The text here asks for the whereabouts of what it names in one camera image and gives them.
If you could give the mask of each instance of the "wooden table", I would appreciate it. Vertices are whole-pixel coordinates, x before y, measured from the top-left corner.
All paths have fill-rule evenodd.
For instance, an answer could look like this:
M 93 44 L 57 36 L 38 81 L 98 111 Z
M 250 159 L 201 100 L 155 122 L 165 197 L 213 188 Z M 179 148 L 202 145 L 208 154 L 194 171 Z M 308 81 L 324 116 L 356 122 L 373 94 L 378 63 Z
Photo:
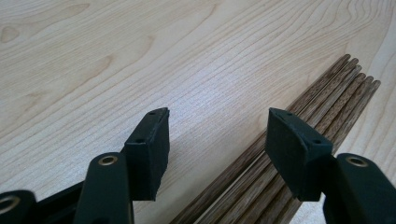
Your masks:
M 143 115 L 171 110 L 157 202 L 166 223 L 345 53 L 382 81 L 340 151 L 396 184 L 396 1 L 2 1 L 0 191 L 38 200 L 119 151 Z M 294 223 L 323 222 L 308 203 Z

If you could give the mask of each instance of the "light wood surface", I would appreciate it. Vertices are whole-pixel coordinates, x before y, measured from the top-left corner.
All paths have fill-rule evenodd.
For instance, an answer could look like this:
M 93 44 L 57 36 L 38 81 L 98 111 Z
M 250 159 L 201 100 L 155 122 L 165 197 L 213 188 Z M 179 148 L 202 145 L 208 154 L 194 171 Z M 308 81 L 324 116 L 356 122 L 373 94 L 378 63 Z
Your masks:
M 382 82 L 339 152 L 375 161 L 396 184 L 395 1 L 2 1 L 0 191 L 38 200 L 119 151 L 143 115 L 171 110 L 157 202 L 166 223 L 345 53 Z M 323 222 L 304 203 L 294 223 Z

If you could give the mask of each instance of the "bundle of dowels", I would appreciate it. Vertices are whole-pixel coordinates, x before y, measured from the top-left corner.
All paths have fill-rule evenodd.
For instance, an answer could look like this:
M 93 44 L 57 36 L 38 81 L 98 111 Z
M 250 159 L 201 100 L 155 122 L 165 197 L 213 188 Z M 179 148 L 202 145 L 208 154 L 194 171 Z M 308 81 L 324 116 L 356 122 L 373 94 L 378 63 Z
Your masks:
M 333 153 L 380 85 L 341 57 L 288 108 L 333 142 Z M 293 199 L 265 153 L 264 132 L 172 223 L 287 223 L 301 203 Z

